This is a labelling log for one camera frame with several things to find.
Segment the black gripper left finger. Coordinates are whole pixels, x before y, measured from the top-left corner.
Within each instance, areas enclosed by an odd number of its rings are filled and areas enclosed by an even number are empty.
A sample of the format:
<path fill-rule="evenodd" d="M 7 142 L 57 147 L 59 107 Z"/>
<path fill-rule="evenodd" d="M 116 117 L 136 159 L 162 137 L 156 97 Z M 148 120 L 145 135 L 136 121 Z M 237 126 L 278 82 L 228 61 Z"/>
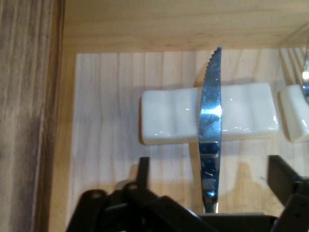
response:
<path fill-rule="evenodd" d="M 148 189 L 150 159 L 141 157 L 135 180 L 107 194 L 85 191 L 67 226 L 69 232 L 211 232 L 213 227 L 168 196 Z"/>

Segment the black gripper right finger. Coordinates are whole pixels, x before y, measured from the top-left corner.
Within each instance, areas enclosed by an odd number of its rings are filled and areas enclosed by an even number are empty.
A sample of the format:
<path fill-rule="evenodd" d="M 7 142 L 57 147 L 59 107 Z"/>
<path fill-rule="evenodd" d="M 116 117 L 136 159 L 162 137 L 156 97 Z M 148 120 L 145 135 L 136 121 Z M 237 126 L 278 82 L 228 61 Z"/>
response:
<path fill-rule="evenodd" d="M 281 156 L 268 157 L 267 184 L 284 206 L 273 232 L 309 230 L 309 180 L 301 177 Z"/>

